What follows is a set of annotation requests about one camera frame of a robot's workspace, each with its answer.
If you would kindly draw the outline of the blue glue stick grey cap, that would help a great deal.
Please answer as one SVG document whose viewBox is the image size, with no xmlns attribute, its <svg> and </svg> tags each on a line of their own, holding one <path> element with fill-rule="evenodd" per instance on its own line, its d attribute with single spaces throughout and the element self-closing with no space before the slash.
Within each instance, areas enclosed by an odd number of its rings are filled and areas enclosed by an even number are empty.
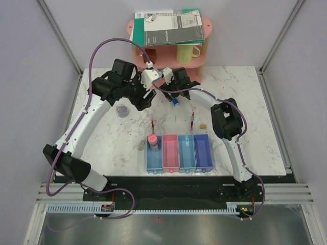
<svg viewBox="0 0 327 245">
<path fill-rule="evenodd" d="M 177 106 L 179 104 L 179 101 L 177 98 L 173 98 L 172 102 L 173 102 L 174 106 Z"/>
</svg>

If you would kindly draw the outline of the pink cap glue stick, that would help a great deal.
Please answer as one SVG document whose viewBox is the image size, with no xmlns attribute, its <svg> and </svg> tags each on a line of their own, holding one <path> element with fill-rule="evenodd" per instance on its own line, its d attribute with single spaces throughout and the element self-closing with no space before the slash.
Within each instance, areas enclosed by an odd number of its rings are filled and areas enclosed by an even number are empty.
<svg viewBox="0 0 327 245">
<path fill-rule="evenodd" d="M 152 151 L 158 151 L 159 150 L 159 144 L 158 144 L 158 136 L 154 133 L 150 134 L 147 137 L 149 147 Z"/>
</svg>

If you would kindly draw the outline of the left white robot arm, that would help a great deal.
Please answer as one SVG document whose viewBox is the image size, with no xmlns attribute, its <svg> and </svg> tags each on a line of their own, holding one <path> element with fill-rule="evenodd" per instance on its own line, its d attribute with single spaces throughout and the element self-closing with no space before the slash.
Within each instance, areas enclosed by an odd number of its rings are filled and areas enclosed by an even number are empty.
<svg viewBox="0 0 327 245">
<path fill-rule="evenodd" d="M 51 166 L 71 181 L 87 186 L 101 201 L 108 200 L 112 188 L 107 178 L 81 160 L 86 143 L 102 117 L 121 98 L 129 99 L 139 111 L 151 107 L 156 92 L 153 83 L 161 79 L 161 73 L 147 64 L 147 69 L 138 71 L 130 62 L 116 59 L 112 70 L 95 78 L 88 90 L 83 108 L 54 145 L 47 144 L 43 154 Z"/>
</svg>

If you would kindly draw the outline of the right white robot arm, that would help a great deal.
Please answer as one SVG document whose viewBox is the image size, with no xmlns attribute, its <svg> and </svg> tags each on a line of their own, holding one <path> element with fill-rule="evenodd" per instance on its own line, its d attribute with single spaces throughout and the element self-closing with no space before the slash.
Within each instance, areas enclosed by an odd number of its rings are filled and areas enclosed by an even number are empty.
<svg viewBox="0 0 327 245">
<path fill-rule="evenodd" d="M 247 167 L 242 153 L 240 138 L 247 131 L 247 122 L 235 99 L 217 98 L 203 89 L 200 83 L 192 82 L 185 68 L 176 70 L 164 68 L 161 73 L 165 83 L 160 86 L 160 89 L 165 91 L 165 95 L 186 97 L 210 111 L 213 131 L 218 138 L 222 139 L 230 158 L 235 197 L 240 201 L 248 198 L 253 202 L 262 201 L 265 192 L 257 184 L 257 181 L 261 183 L 262 180 Z"/>
</svg>

